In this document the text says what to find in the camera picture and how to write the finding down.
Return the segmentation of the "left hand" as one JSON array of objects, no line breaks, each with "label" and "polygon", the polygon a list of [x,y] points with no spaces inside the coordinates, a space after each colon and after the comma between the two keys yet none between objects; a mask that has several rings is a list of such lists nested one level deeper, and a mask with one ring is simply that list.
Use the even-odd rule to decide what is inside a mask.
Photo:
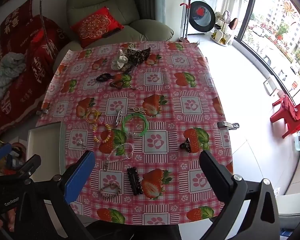
[{"label": "left hand", "polygon": [[14,232],[14,226],[15,226],[15,209],[11,209],[4,215],[4,220],[0,219],[0,230],[4,226],[4,224],[7,224],[7,228],[9,232]]}]

